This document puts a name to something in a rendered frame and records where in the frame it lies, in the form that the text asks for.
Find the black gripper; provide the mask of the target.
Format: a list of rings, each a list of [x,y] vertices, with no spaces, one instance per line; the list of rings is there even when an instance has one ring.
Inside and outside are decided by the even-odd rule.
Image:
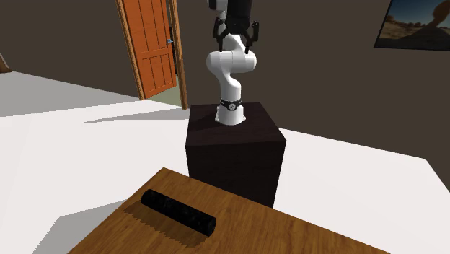
[[[228,0],[226,19],[216,17],[213,26],[213,37],[219,45],[219,51],[224,49],[224,38],[228,34],[243,35],[246,39],[245,50],[249,53],[254,42],[259,40],[260,23],[250,21],[250,14],[253,0]],[[252,28],[252,34],[248,33],[249,26]]]

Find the black cylinder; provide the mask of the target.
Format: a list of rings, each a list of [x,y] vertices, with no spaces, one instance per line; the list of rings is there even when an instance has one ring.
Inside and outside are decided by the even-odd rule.
[[[141,203],[205,236],[210,237],[216,228],[216,217],[153,189],[144,192]]]

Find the dark robot stand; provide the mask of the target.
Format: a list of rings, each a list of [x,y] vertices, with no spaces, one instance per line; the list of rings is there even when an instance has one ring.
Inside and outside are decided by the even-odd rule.
[[[193,105],[185,151],[189,176],[222,190],[273,207],[286,138],[263,105],[244,104],[245,121],[215,121],[215,105]]]

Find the landscape wall picture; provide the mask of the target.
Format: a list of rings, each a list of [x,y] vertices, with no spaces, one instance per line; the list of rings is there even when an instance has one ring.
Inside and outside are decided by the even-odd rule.
[[[391,0],[374,46],[450,52],[450,0]]]

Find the wooden table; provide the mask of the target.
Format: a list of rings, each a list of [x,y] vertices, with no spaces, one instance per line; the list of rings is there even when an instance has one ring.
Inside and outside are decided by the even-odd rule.
[[[154,189],[216,217],[211,236],[144,206]],[[389,254],[162,168],[67,254]]]

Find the orange wooden door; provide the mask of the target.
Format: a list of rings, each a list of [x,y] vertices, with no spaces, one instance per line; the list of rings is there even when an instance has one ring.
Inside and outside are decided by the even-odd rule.
[[[179,87],[188,108],[177,0],[115,0],[138,96]]]

